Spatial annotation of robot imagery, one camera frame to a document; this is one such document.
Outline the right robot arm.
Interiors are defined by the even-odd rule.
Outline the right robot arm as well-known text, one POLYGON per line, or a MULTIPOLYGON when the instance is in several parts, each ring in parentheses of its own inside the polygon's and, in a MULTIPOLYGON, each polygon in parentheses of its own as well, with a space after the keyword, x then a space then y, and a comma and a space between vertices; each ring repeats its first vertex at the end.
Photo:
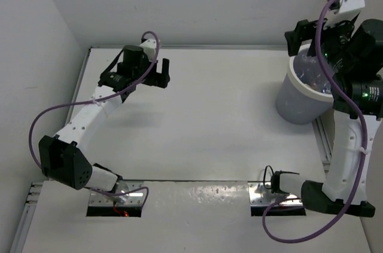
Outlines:
POLYGON ((276 171, 270 190, 295 194, 306 209, 338 214, 350 196, 348 215, 373 217, 375 207, 367 201, 366 175, 370 151, 382 123, 382 20, 367 19, 358 28, 352 21, 323 30, 321 52, 332 78, 348 99, 332 90, 335 138, 332 160, 323 183, 305 180, 298 173, 276 171))

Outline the clear bottle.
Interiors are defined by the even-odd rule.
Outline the clear bottle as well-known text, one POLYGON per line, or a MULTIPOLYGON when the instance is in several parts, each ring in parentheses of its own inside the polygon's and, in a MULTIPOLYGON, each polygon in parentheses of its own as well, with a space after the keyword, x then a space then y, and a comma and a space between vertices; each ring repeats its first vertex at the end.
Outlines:
POLYGON ((331 85, 320 67, 317 57, 308 56, 304 49, 294 58, 294 72, 302 83, 316 92, 331 94, 331 85))

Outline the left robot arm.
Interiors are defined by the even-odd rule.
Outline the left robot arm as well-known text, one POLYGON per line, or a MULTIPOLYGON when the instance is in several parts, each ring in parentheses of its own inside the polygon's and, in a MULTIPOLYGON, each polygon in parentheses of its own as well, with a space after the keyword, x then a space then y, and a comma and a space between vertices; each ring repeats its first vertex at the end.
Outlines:
POLYGON ((90 100, 81 104, 74 118, 54 136, 44 136, 38 149, 42 173, 73 189, 82 188, 111 194, 121 176, 85 157, 96 130, 121 106, 137 85, 166 88, 170 81, 169 60, 157 72, 159 43, 146 39, 139 46, 125 45, 101 73, 90 100))

